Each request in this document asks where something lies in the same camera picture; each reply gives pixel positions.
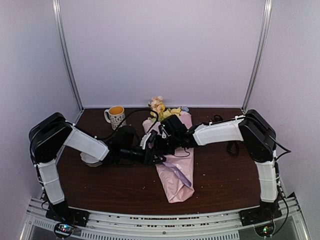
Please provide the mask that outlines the purple wrapping paper sheet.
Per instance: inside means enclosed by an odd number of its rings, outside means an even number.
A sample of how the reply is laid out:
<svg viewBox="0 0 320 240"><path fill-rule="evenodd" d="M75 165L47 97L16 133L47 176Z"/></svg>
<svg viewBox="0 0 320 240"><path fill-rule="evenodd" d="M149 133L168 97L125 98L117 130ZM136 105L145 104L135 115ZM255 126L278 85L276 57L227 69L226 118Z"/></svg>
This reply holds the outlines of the purple wrapping paper sheet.
<svg viewBox="0 0 320 240"><path fill-rule="evenodd" d="M194 194L194 149L178 148L175 154L165 155L166 161L156 170L169 203L184 202Z"/></svg>

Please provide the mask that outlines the peach fake flower stem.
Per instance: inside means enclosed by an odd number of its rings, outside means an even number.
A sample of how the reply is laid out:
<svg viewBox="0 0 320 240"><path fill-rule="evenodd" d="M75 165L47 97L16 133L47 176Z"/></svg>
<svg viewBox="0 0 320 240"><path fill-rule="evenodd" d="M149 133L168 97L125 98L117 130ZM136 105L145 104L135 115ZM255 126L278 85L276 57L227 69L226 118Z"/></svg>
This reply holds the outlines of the peach fake flower stem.
<svg viewBox="0 0 320 240"><path fill-rule="evenodd" d="M153 111L156 111L157 113L163 112L166 108L163 103L163 97L160 95L153 97L148 105Z"/></svg>

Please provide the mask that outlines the black ribbon gold lettering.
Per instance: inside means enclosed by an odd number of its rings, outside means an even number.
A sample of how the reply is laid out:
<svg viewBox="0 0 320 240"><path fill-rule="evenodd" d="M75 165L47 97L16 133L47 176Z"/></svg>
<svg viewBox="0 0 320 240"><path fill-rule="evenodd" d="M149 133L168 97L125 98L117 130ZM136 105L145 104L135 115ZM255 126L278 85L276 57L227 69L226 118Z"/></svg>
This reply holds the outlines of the black ribbon gold lettering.
<svg viewBox="0 0 320 240"><path fill-rule="evenodd" d="M224 119L221 115L215 114L213 116L213 119L211 119L213 123L219 123L222 122ZM231 156L231 157L237 157L240 152L240 147L236 141L229 141L227 146L226 146L226 152Z"/></svg>

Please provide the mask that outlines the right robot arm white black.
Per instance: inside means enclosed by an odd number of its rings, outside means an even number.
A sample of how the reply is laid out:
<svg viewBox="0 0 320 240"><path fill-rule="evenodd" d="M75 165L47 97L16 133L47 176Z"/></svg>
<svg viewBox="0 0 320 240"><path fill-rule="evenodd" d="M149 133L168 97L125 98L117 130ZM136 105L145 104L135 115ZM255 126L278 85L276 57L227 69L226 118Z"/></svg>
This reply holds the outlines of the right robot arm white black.
<svg viewBox="0 0 320 240"><path fill-rule="evenodd" d="M280 170L275 130L254 109L229 120L204 122L187 128L176 116L160 122L159 135L153 146L163 155L176 149L197 148L214 143L243 142L248 155L255 162L260 184L259 220L268 220L277 210Z"/></svg>

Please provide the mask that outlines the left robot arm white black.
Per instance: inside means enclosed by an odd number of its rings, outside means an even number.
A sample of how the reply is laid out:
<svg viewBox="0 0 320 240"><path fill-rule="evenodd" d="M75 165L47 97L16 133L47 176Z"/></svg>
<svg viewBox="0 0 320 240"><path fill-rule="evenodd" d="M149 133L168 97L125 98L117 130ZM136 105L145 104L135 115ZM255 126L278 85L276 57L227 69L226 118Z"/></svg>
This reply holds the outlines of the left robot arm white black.
<svg viewBox="0 0 320 240"><path fill-rule="evenodd" d="M153 145L157 134L157 131L149 129L138 144L134 145L136 129L124 125L122 120L109 136L97 137L67 121L59 112L33 127L29 132L30 158L53 215L61 222L72 218L57 168L60 154L65 148L78 151L81 161L94 168L121 159L154 166L166 161L163 153Z"/></svg>

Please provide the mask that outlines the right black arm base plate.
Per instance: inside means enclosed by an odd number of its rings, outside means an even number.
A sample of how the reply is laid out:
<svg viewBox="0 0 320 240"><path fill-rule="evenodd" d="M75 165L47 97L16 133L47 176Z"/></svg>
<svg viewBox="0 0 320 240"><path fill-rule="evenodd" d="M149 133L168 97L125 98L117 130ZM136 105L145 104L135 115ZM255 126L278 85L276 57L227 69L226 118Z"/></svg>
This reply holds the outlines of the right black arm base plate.
<svg viewBox="0 0 320 240"><path fill-rule="evenodd" d="M282 216L282 212L279 209L271 210L269 208L250 208L241 210L239 217L242 226L256 225L264 222L270 222L272 219Z"/></svg>

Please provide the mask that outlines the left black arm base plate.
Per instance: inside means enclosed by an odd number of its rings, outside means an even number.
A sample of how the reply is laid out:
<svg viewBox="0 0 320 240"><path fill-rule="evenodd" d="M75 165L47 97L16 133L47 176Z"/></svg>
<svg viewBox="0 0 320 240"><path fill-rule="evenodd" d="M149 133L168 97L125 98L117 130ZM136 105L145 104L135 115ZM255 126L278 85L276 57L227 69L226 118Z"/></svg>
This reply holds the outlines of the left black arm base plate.
<svg viewBox="0 0 320 240"><path fill-rule="evenodd" d="M85 210L69 208L66 212L55 212L52 209L46 211L45 217L57 222L72 226L86 227L90 213Z"/></svg>

